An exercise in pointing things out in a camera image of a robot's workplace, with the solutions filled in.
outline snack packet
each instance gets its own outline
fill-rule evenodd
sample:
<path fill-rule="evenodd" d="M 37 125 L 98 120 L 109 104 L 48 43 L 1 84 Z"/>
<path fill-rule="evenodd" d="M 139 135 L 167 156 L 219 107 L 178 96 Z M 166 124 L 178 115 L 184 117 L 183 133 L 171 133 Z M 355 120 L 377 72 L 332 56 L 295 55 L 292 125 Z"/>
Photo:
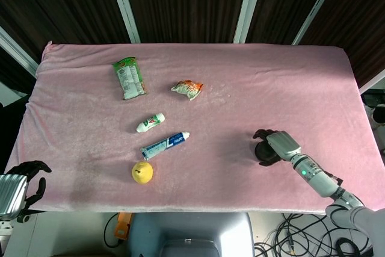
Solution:
<path fill-rule="evenodd" d="M 113 66 L 124 91 L 124 99 L 132 99 L 147 93 L 135 57 L 124 58 Z"/>
<path fill-rule="evenodd" d="M 194 83 L 190 80 L 178 82 L 171 90 L 187 95 L 189 100 L 195 99 L 202 90 L 203 84 Z"/>

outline green snack bag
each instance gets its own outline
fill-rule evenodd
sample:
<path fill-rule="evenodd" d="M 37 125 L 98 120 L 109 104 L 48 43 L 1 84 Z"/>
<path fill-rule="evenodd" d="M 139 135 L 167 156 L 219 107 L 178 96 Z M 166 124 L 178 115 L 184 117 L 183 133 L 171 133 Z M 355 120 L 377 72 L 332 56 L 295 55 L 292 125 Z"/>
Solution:
<path fill-rule="evenodd" d="M 135 57 L 124 58 L 113 66 L 125 93 L 124 99 L 132 99 L 147 93 Z"/>

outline table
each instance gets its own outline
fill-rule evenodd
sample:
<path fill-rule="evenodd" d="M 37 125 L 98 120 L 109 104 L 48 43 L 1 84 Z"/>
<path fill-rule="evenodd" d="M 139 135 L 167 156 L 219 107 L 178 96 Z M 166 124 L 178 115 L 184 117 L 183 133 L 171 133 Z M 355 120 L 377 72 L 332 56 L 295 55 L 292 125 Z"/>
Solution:
<path fill-rule="evenodd" d="M 127 101 L 112 68 L 125 57 L 137 57 L 148 91 Z M 193 101 L 170 90 L 183 79 L 204 83 Z M 164 123 L 135 131 L 156 113 Z M 51 167 L 33 206 L 47 211 L 324 212 L 331 199 L 289 163 L 257 164 L 260 128 L 288 131 L 368 207 L 385 207 L 385 168 L 348 58 L 326 46 L 49 43 L 8 169 Z M 190 138 L 150 160 L 151 182 L 135 183 L 140 147 L 180 131 Z"/>

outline blue and white toothpaste tube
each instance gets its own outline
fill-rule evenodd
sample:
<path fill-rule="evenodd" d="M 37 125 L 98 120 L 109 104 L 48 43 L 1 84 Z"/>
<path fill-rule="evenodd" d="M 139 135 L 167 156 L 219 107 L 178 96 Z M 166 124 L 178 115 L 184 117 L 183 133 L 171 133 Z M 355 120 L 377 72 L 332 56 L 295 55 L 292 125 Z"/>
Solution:
<path fill-rule="evenodd" d="M 175 147 L 177 144 L 184 142 L 189 136 L 189 132 L 180 132 L 156 144 L 152 144 L 151 146 L 142 147 L 140 151 L 142 152 L 143 157 L 148 161 L 149 159 L 163 152 L 164 150 L 167 150 L 171 147 Z"/>

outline pink towel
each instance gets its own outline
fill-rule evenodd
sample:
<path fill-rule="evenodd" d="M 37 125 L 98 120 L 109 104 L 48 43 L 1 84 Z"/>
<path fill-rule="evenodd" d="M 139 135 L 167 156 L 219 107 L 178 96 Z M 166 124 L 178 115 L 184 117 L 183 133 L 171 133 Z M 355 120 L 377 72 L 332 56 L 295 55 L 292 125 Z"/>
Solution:
<path fill-rule="evenodd" d="M 112 63 L 137 57 L 147 95 L 128 101 Z M 204 83 L 189 101 L 178 81 Z M 164 113 L 139 134 L 137 125 Z M 257 129 L 288 131 L 372 209 L 385 207 L 385 168 L 347 56 L 324 46 L 47 45 L 8 168 L 39 159 L 50 211 L 323 212 L 289 163 L 259 166 Z M 140 147 L 175 133 L 186 142 L 150 160 L 139 185 Z M 33 180 L 30 193 L 36 187 Z"/>

